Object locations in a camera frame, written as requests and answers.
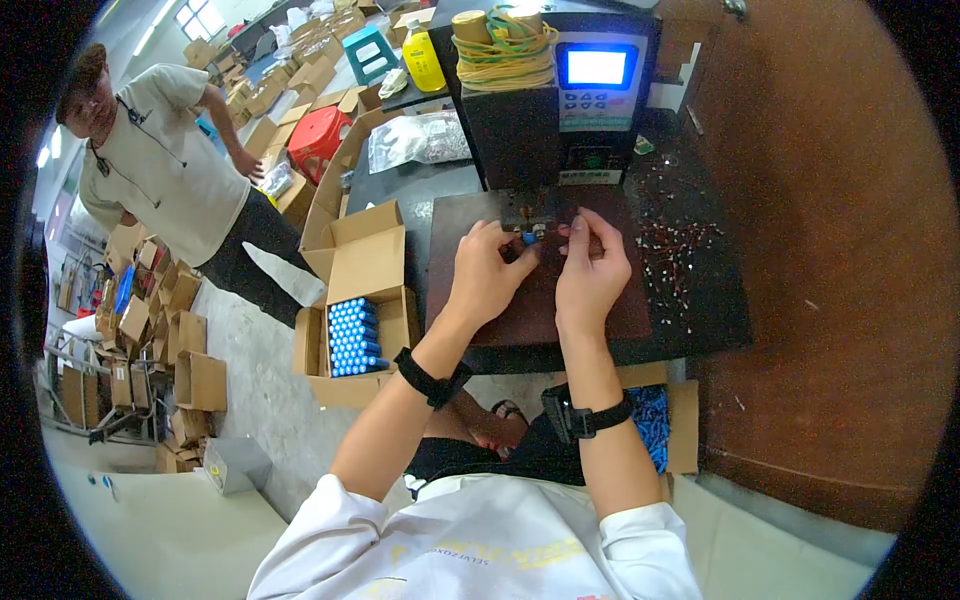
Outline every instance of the hand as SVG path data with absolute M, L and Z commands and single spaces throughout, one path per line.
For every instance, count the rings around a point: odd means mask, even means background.
M 460 238 L 453 286 L 444 312 L 466 320 L 465 325 L 472 327 L 473 332 L 507 308 L 516 288 L 540 263 L 536 245 L 527 248 L 509 265 L 503 261 L 500 248 L 516 238 L 515 233 L 504 231 L 499 221 L 477 221 L 470 232 Z
M 246 148 L 240 148 L 236 152 L 230 153 L 233 159 L 233 166 L 237 172 L 250 181 L 263 179 L 263 162 L 256 156 L 247 152 Z
M 560 248 L 566 254 L 564 271 L 557 280 L 557 329 L 562 334 L 604 335 L 604 324 L 613 303 L 630 279 L 630 261 L 623 251 L 623 236 L 614 226 L 588 208 L 569 228 Z M 599 239 L 592 241 L 591 234 Z

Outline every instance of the person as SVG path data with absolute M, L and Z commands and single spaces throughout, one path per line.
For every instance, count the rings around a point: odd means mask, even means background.
M 196 124 L 206 108 L 232 165 Z M 220 89 L 207 73 L 157 64 L 115 94 L 107 50 L 84 50 L 57 104 L 55 118 L 86 138 L 80 201 L 107 231 L 140 222 L 174 258 L 196 268 L 287 326 L 300 304 L 252 261 L 243 242 L 310 273 L 300 235 L 251 185 L 262 164 L 237 139 Z
M 569 391 L 575 407 L 600 411 L 623 397 L 604 324 L 630 263 L 619 231 L 594 212 L 581 208 L 562 233 L 556 324 Z M 591 233 L 602 256 L 591 257 Z M 457 371 L 477 329 L 537 266 L 534 247 L 503 261 L 513 237 L 481 221 L 461 240 L 449 301 L 411 354 L 434 380 Z M 519 415 L 497 427 L 464 394 L 435 411 L 400 371 L 347 432 L 249 598 L 701 596 L 684 524 L 662 501 L 629 413 L 576 445 L 561 444 L 540 416 L 501 462 L 473 434 L 509 445 Z M 416 501 L 388 518 L 383 500 L 401 473 Z

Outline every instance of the yellow bottle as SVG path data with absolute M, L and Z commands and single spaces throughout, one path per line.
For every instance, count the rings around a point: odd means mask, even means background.
M 444 72 L 440 70 L 440 61 L 430 43 L 430 34 L 417 19 L 407 23 L 407 38 L 403 40 L 403 59 L 414 84 L 420 91 L 437 91 L 446 85 Z

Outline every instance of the teal plastic stool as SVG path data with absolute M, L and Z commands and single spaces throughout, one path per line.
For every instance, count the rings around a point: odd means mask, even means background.
M 394 55 L 394 49 L 390 47 L 390 44 L 387 43 L 387 40 L 373 25 L 368 25 L 360 31 L 344 37 L 343 43 L 344 53 L 347 55 L 347 60 L 350 61 L 350 68 L 353 69 L 353 75 L 357 78 L 357 85 L 369 85 L 370 82 L 380 77 L 390 69 L 396 68 L 399 63 Z M 360 59 L 357 58 L 357 50 L 360 50 L 371 43 L 376 44 L 379 52 L 366 60 L 360 61 Z M 380 57 L 386 59 L 387 63 L 381 67 L 375 68 L 370 73 L 364 73 L 363 67 L 372 62 L 380 60 Z

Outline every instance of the lcd screen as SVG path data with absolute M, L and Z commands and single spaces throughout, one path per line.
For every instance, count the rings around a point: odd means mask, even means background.
M 571 84 L 623 83 L 625 52 L 571 50 L 566 53 L 566 80 Z

